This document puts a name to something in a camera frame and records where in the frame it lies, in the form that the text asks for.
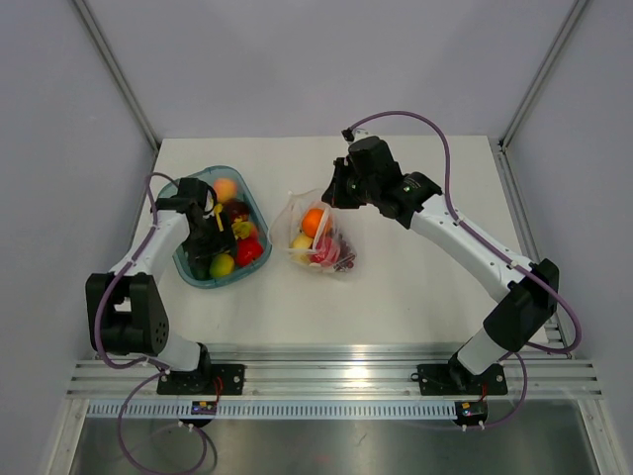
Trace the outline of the orange fruit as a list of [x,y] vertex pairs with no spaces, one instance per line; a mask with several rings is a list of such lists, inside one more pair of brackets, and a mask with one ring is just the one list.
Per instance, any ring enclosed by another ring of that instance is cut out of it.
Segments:
[[310,208],[302,219],[301,231],[309,238],[317,238],[326,235],[331,226],[332,220],[329,210]]

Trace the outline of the clear dotted zip bag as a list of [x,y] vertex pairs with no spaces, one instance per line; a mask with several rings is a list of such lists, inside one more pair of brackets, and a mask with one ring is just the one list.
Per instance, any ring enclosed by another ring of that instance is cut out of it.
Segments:
[[[349,232],[343,226],[342,218],[339,216],[335,209],[325,204],[321,200],[321,195],[322,191],[319,189],[310,190],[305,193],[289,192],[288,201],[285,207],[279,213],[277,218],[273,221],[273,224],[268,231],[268,238],[271,241],[273,247],[284,253],[291,262],[312,272],[320,272],[326,274],[350,272],[356,266],[357,255],[354,267],[347,272],[335,272],[333,265],[323,267],[315,263],[310,263],[310,256],[315,253],[317,242],[320,240],[321,237],[328,236],[333,239],[337,239],[340,235],[343,235],[352,245]],[[329,210],[332,220],[331,229],[326,235],[315,237],[313,246],[310,250],[292,249],[291,244],[295,237],[298,234],[303,234],[303,232],[301,231],[301,222],[304,214],[310,208],[322,208]]]

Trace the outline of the large red apple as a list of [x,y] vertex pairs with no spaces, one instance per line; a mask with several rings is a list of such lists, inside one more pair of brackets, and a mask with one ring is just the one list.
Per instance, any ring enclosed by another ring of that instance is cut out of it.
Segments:
[[315,253],[310,256],[310,263],[323,267],[332,266],[340,255],[340,245],[332,237],[324,236],[316,244]]

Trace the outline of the dark red grape bunch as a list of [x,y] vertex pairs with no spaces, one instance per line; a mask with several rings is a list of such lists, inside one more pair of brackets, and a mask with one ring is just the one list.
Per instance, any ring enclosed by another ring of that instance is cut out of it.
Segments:
[[337,245],[337,255],[333,263],[334,271],[347,272],[355,265],[356,250],[343,235],[340,235],[335,240],[335,243]]

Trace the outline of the pale yellow pear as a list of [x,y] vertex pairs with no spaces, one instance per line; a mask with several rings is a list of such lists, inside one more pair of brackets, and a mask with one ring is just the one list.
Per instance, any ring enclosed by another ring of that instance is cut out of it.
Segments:
[[291,244],[292,249],[310,250],[313,246],[314,239],[305,234],[298,234]]

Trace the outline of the dark green avocado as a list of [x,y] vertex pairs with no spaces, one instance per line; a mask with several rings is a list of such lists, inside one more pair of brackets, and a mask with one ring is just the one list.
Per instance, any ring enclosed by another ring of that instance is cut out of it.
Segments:
[[191,272],[196,280],[206,281],[210,279],[209,267],[206,265],[195,265],[191,268]]

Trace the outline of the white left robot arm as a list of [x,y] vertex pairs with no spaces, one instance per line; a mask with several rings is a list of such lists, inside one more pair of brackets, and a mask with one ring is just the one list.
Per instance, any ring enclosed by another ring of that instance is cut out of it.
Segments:
[[172,332],[158,283],[176,250],[192,273],[210,276],[218,255],[235,251],[231,224],[216,192],[194,177],[176,181],[173,196],[148,199],[152,222],[145,238],[107,273],[85,284],[91,344],[114,370],[147,362],[163,385],[193,394],[217,380],[207,348]]

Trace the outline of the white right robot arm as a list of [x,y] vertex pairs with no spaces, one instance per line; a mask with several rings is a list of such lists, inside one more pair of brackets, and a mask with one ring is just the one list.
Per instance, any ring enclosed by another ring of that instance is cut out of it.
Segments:
[[482,328],[439,371],[458,394],[473,391],[500,359],[521,350],[557,308],[559,270],[544,259],[506,249],[448,207],[441,187],[420,172],[402,173],[388,144],[370,136],[337,158],[321,199],[332,208],[375,206],[380,214],[427,238],[475,277],[496,306]]

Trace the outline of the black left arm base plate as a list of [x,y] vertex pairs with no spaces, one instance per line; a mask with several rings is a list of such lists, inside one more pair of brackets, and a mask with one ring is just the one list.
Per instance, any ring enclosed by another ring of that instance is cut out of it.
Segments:
[[161,376],[156,393],[161,396],[240,396],[243,392],[245,366],[211,364],[195,371],[174,371]]

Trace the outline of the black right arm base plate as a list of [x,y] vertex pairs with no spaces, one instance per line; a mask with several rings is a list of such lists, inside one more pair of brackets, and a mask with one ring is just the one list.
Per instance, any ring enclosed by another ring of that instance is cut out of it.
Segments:
[[503,368],[496,363],[474,375],[454,362],[416,366],[409,379],[418,384],[422,396],[505,396],[508,394]]

